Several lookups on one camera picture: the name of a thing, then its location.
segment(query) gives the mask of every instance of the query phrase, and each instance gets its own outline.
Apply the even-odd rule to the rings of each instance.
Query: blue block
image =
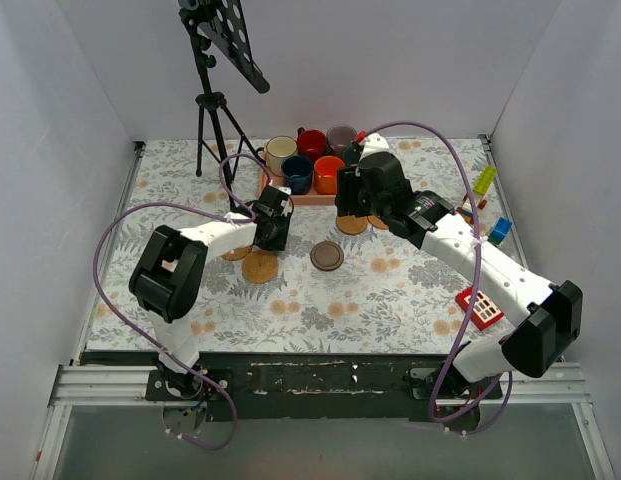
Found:
[[[497,224],[490,232],[490,236],[488,236],[488,241],[490,243],[494,243],[495,245],[499,245],[506,238],[506,235],[508,235],[508,232],[511,228],[512,222],[507,218],[501,217],[499,220],[497,220]]]

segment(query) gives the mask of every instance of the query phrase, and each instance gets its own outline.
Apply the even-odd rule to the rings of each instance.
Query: floral pattern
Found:
[[[453,140],[474,182],[486,166],[479,140]],[[254,141],[255,146],[263,145]],[[236,142],[226,145],[237,148]],[[434,138],[390,139],[415,189],[431,189],[460,202],[463,185],[452,157]],[[128,206],[169,201],[213,213],[227,211],[217,164],[206,153],[204,174],[194,175],[196,142],[149,142]],[[257,195],[258,167],[242,160],[234,191],[243,199]],[[301,207],[293,215],[287,249],[278,254],[277,277],[248,282],[241,262],[217,258],[205,268],[195,307],[188,315],[201,351],[446,353],[459,330],[463,311],[454,297],[468,282],[451,268],[390,232],[368,226],[356,236],[335,225],[335,207]],[[480,213],[482,232],[504,216],[495,188]],[[153,229],[198,225],[205,219],[170,208],[149,208],[128,217],[119,230],[108,264],[106,293],[131,320],[151,330],[145,313],[128,292],[128,280]],[[501,249],[517,261],[512,236]],[[323,240],[338,243],[345,261],[333,272],[310,262],[310,250]],[[490,332],[505,332],[504,320]],[[470,324],[466,339],[483,336]],[[92,318],[87,350],[150,350],[152,347],[99,303]]]

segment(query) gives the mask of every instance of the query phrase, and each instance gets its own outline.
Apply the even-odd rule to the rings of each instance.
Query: handle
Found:
[[[261,160],[264,163],[264,165],[268,165],[268,155],[266,154],[266,148],[268,148],[268,143],[270,143],[269,140],[266,142],[265,146],[259,147],[255,150],[255,153],[257,154],[257,158]]]

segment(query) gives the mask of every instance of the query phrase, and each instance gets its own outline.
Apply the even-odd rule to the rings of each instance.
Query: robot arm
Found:
[[[213,221],[181,230],[162,225],[152,233],[130,278],[129,289],[147,311],[157,340],[189,367],[199,359],[199,351],[187,316],[197,299],[205,264],[253,244],[264,250],[283,250],[292,216],[286,211],[289,197],[288,188],[266,186],[259,200],[252,204],[254,222]],[[228,213],[226,218],[249,217]],[[157,367],[175,395],[189,398],[196,391],[193,376],[165,352],[159,353]]]
[[[335,203],[340,216],[378,216],[393,234],[473,281],[476,240],[471,227],[437,194],[412,191],[383,137],[369,136],[358,166],[339,171]],[[516,328],[508,336],[488,336],[459,351],[453,367],[466,385],[512,370],[540,377],[579,335],[581,290],[569,281],[553,285],[487,242],[481,290]]]

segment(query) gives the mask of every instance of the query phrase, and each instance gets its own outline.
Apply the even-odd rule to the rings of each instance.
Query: green block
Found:
[[[472,189],[472,191],[484,197],[488,193],[490,185],[492,185],[492,181],[496,176],[496,168],[486,167],[485,170],[481,172],[481,175],[479,176],[477,183],[474,184],[474,188]]]

